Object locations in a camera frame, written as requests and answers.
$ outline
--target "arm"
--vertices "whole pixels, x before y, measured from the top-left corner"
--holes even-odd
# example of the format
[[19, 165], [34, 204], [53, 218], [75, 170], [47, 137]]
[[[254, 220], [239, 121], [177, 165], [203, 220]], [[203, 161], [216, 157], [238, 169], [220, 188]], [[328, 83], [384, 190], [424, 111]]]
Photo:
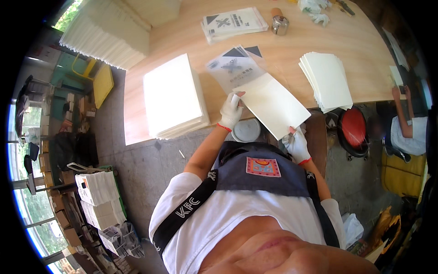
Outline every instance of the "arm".
[[307, 171], [315, 174], [316, 183], [318, 185], [318, 194], [319, 199], [321, 201], [325, 199], [330, 199], [332, 196], [330, 195], [329, 187], [325, 182], [325, 179], [316, 168], [312, 158], [307, 150], [307, 141], [306, 137], [304, 137], [303, 132], [300, 128], [295, 130], [292, 127], [289, 127], [290, 133], [292, 135], [286, 135], [282, 138], [282, 143], [286, 147], [287, 151], [292, 155], [295, 161]]
[[318, 194], [319, 199], [321, 201], [325, 199], [331, 199], [332, 196], [330, 195], [329, 186], [325, 182], [325, 179], [322, 177], [319, 170], [316, 168], [315, 164], [313, 163], [312, 159], [310, 159], [308, 162], [303, 163], [300, 165], [302, 168], [304, 168], [307, 171], [312, 172], [315, 174], [316, 177], [316, 184], [318, 185]]
[[222, 119], [194, 152], [193, 156], [185, 166], [184, 172], [193, 173], [201, 178], [201, 180], [207, 178], [207, 174], [219, 154], [223, 141], [242, 116], [243, 107], [240, 106], [239, 97], [244, 94], [245, 92], [240, 92], [230, 93], [228, 95], [222, 109], [220, 110]]
[[204, 180], [212, 168], [228, 133], [229, 131], [225, 128], [216, 126], [194, 152], [184, 168], [184, 172], [196, 174], [201, 180]]
[[410, 118], [410, 120], [412, 120], [412, 118], [414, 118], [414, 114], [413, 114], [413, 108], [412, 108], [412, 101], [411, 101], [411, 97], [410, 97], [410, 89], [407, 85], [405, 86], [405, 91], [406, 91], [406, 100], [408, 100], [409, 118]]
[[392, 96], [396, 103], [397, 116], [399, 117], [400, 128], [402, 129], [403, 137], [412, 138], [412, 125], [408, 125], [405, 115], [403, 114], [402, 103], [400, 102], [400, 91], [399, 88], [392, 88]]

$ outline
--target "apron patch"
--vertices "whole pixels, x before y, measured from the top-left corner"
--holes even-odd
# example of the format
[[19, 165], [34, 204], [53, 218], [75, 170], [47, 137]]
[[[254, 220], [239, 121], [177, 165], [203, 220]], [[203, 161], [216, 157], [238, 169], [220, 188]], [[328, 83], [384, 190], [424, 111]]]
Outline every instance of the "apron patch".
[[266, 177], [281, 177], [276, 159], [247, 157], [246, 173]]

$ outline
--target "denim apron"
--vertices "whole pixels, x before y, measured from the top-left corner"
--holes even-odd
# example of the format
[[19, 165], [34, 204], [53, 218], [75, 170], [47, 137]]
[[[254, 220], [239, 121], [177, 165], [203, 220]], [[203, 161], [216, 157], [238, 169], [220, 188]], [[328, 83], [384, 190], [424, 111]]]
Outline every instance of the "denim apron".
[[263, 190], [282, 196], [310, 197], [326, 244], [339, 247], [335, 229], [321, 205], [314, 174], [293, 163], [280, 149], [261, 142], [224, 142], [213, 167], [155, 231], [152, 243], [161, 258], [178, 229], [215, 190]]

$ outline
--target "stainless steel container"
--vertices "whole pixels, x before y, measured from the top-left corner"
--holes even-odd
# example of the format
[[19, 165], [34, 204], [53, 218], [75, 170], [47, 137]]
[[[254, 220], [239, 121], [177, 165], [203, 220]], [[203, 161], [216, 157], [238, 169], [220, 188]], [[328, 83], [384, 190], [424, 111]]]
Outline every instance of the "stainless steel container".
[[272, 33], [278, 36], [284, 36], [287, 32], [287, 27], [289, 27], [289, 20], [281, 15], [276, 15], [272, 17]]

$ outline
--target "yellow chair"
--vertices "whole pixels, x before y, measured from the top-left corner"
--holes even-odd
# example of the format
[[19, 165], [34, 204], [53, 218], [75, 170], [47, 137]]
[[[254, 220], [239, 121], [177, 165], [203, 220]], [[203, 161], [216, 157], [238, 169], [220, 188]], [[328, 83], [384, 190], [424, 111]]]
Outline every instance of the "yellow chair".
[[421, 199], [421, 193], [427, 179], [426, 154], [411, 155], [411, 161], [405, 163], [395, 155], [387, 156], [382, 152], [381, 181], [384, 189], [399, 195]]
[[108, 96], [109, 92], [114, 87], [114, 80], [113, 80], [113, 74], [111, 73], [111, 67], [108, 64], [103, 64], [97, 71], [96, 76], [94, 78], [91, 78], [88, 75], [90, 74], [97, 60], [92, 58], [88, 63], [84, 73], [80, 74], [74, 70], [74, 64], [76, 63], [78, 57], [79, 54], [74, 59], [73, 64], [71, 65], [71, 70], [75, 74], [93, 81], [94, 102], [96, 104], [96, 108], [99, 109], [103, 101], [105, 100], [106, 96]]

